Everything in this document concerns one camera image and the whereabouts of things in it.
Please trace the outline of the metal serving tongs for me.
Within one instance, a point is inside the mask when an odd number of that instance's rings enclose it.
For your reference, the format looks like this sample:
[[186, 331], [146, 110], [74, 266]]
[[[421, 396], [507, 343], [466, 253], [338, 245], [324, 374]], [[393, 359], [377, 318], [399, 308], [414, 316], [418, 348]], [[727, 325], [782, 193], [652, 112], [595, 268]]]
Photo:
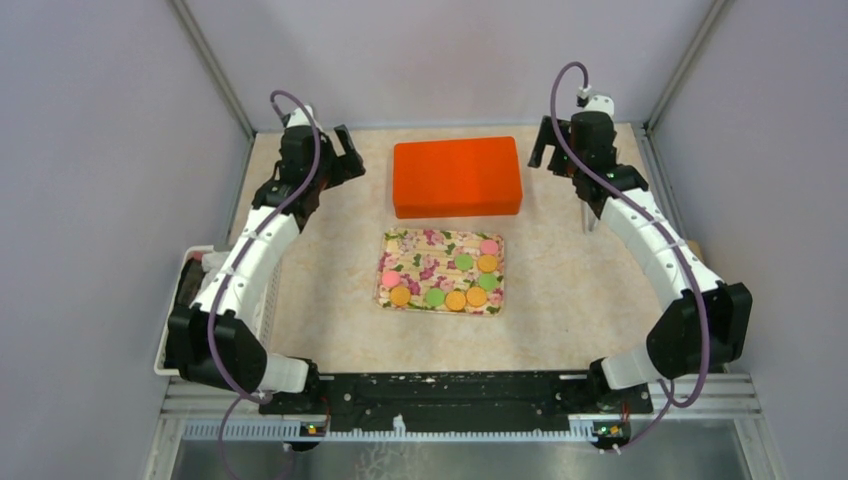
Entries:
[[[614, 173], [617, 160], [618, 149], [616, 147], [586, 149], [583, 157], [584, 165], [609, 184], [613, 183], [610, 175]], [[580, 173], [579, 180], [583, 231], [593, 233], [598, 224], [599, 211], [602, 210], [606, 200], [610, 197], [614, 198], [615, 194], [584, 171]]]

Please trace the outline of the orange box lid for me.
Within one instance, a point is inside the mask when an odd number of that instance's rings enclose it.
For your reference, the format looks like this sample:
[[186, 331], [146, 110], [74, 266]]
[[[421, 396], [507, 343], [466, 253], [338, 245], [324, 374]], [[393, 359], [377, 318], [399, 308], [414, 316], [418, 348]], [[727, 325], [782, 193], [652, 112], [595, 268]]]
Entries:
[[516, 215], [522, 201], [511, 136], [394, 146], [392, 204], [399, 219]]

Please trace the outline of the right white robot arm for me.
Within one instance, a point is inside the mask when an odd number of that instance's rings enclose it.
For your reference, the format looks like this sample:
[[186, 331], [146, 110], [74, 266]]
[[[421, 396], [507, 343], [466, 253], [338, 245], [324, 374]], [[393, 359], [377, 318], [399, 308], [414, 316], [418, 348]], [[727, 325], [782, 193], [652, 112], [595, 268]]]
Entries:
[[626, 400], [627, 388], [738, 360], [753, 299], [743, 283], [727, 283], [701, 262], [641, 173], [619, 162], [611, 99], [595, 97], [580, 106], [568, 120], [543, 116], [528, 164], [539, 167], [552, 147], [549, 171], [569, 178], [594, 218], [625, 245], [663, 310], [644, 341], [591, 365], [596, 378], [586, 385], [587, 400], [612, 412]]

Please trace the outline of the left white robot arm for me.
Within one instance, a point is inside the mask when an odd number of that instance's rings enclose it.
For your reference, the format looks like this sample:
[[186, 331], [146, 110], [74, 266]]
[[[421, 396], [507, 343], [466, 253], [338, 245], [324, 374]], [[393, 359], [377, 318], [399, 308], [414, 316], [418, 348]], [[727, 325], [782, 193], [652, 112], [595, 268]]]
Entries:
[[233, 248], [186, 305], [175, 305], [166, 348], [178, 375], [248, 396], [282, 393], [297, 413], [319, 404], [303, 359], [271, 354], [258, 312], [287, 248], [320, 206], [321, 194], [365, 173], [345, 125], [327, 134], [311, 105], [283, 115], [280, 159], [256, 191]]

